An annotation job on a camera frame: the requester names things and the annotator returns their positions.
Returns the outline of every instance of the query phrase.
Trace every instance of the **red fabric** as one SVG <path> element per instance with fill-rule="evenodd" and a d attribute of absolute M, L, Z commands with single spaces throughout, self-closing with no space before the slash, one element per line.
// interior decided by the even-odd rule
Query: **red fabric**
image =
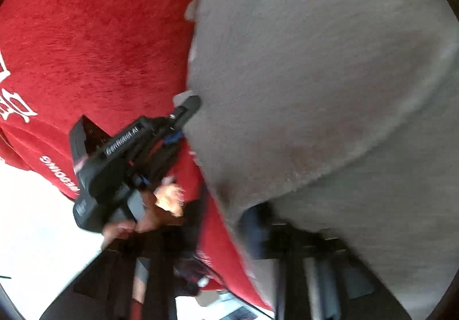
<path fill-rule="evenodd" d="M 186 87 L 191 1 L 5 0 L 0 129 L 9 144 L 0 142 L 0 157 L 76 198 L 70 129 L 84 114 L 113 135 L 140 115 L 173 109 L 172 97 Z M 174 175 L 190 200 L 201 175 L 188 151 Z M 213 203 L 201 249 L 231 290 L 261 304 Z"/>

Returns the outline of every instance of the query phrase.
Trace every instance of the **black object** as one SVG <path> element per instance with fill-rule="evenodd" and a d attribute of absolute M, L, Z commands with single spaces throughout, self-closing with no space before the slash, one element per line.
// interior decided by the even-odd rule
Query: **black object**
<path fill-rule="evenodd" d="M 190 96 L 168 118 L 140 117 L 114 137 L 81 117 L 70 131 L 80 187 L 73 207 L 77 225 L 102 232 L 109 221 L 141 218 L 140 191 L 161 185 L 177 159 L 182 127 L 200 105 L 198 96 Z"/>
<path fill-rule="evenodd" d="M 276 220 L 268 203 L 242 215 L 240 234 L 254 259 L 277 259 L 276 320 L 344 320 L 349 300 L 382 288 L 330 231 L 311 233 Z"/>

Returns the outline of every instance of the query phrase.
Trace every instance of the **gray fabric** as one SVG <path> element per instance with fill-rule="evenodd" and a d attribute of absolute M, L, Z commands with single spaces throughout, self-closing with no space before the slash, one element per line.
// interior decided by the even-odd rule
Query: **gray fabric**
<path fill-rule="evenodd" d="M 199 0 L 186 134 L 230 230 L 297 191 L 282 216 L 336 228 L 426 317 L 459 267 L 459 121 L 455 97 L 412 114 L 455 77 L 458 41 L 446 0 Z"/>

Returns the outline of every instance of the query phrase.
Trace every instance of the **folded gray cloth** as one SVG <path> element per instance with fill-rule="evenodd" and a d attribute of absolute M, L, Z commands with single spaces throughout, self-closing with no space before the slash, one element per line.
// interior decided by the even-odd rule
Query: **folded gray cloth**
<path fill-rule="evenodd" d="M 284 195 L 425 318 L 459 267 L 458 42 L 446 0 L 199 0 L 186 136 L 229 229 Z"/>

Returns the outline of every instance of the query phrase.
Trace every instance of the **white surface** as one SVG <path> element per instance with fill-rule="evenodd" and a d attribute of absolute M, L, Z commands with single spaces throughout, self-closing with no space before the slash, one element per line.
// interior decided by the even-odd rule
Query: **white surface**
<path fill-rule="evenodd" d="M 73 203 L 34 172 L 0 162 L 0 276 L 26 318 L 38 320 L 99 252 L 102 236 L 80 230 Z"/>

